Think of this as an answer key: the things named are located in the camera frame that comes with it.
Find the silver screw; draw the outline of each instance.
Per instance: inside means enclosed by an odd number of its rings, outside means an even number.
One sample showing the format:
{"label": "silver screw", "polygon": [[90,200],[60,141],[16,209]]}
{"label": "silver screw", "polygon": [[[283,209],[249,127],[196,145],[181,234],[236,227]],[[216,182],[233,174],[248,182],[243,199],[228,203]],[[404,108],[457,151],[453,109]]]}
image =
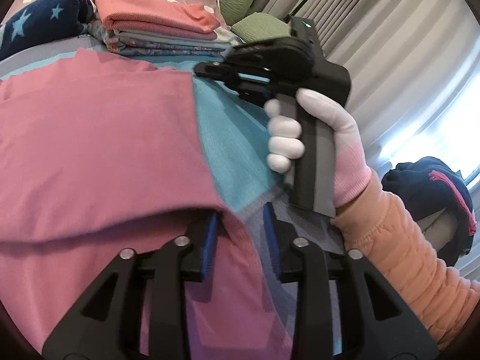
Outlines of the silver screw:
{"label": "silver screw", "polygon": [[360,260],[363,258],[363,253],[358,249],[349,250],[349,257],[352,260]]}
{"label": "silver screw", "polygon": [[129,247],[120,251],[120,257],[124,260],[129,260],[133,256],[135,256],[135,250],[130,249]]}
{"label": "silver screw", "polygon": [[187,246],[190,243],[190,238],[185,235],[180,235],[180,237],[175,238],[174,242],[177,246]]}
{"label": "silver screw", "polygon": [[298,237],[293,240],[293,244],[295,246],[298,246],[299,248],[304,248],[305,246],[308,246],[308,239],[303,237]]}

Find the white fingertip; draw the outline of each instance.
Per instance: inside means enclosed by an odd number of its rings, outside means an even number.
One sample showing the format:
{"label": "white fingertip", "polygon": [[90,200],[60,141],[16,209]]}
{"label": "white fingertip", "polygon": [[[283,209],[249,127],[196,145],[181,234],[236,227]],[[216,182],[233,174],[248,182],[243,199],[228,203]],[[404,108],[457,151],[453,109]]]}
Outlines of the white fingertip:
{"label": "white fingertip", "polygon": [[280,115],[282,107],[277,99],[271,99],[263,105],[263,109],[268,117],[274,117]]}
{"label": "white fingertip", "polygon": [[282,155],[291,160],[296,160],[303,156],[305,146],[303,143],[294,138],[272,137],[268,141],[268,149],[270,153]]}
{"label": "white fingertip", "polygon": [[268,122],[268,132],[272,137],[298,138],[302,134],[302,126],[291,117],[277,115]]}
{"label": "white fingertip", "polygon": [[297,101],[310,115],[327,123],[335,131],[355,123],[339,103],[321,93],[301,88],[297,92]]}
{"label": "white fingertip", "polygon": [[282,155],[269,154],[267,163],[270,169],[277,173],[286,173],[291,167],[291,161]]}

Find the quilted sleeve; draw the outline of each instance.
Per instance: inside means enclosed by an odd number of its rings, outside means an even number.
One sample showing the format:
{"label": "quilted sleeve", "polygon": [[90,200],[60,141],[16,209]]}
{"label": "quilted sleeve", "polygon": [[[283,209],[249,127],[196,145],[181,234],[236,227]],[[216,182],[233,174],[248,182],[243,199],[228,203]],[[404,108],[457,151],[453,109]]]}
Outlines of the quilted sleeve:
{"label": "quilted sleeve", "polygon": [[382,191],[373,172],[366,190],[333,225],[345,248],[361,250],[382,272],[444,349],[480,299],[480,283],[462,278],[437,258],[402,201]]}

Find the bright window light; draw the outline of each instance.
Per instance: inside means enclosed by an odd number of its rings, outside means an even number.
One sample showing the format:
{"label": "bright window light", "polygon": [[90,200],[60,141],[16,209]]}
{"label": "bright window light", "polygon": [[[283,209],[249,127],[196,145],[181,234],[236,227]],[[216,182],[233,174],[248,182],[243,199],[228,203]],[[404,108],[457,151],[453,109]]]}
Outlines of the bright window light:
{"label": "bright window light", "polygon": [[[402,136],[392,140],[395,146]],[[480,166],[480,75],[464,88],[452,105],[429,128],[409,139],[390,159],[395,167],[432,156],[445,162],[466,179]]]}

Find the glove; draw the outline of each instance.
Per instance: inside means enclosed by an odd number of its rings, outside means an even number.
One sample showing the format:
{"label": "glove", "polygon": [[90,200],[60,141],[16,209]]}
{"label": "glove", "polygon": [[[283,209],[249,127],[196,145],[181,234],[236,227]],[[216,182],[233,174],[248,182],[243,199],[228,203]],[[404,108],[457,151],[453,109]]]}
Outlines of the glove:
{"label": "glove", "polygon": [[[334,204],[335,207],[343,206],[365,190],[371,177],[357,123],[340,104],[321,93],[299,89],[297,102],[334,131]],[[285,173],[291,167],[291,160],[301,158],[305,152],[303,143],[298,139],[302,128],[296,120],[280,115],[281,104],[278,100],[269,100],[263,108],[270,117],[268,166],[278,173]]]}

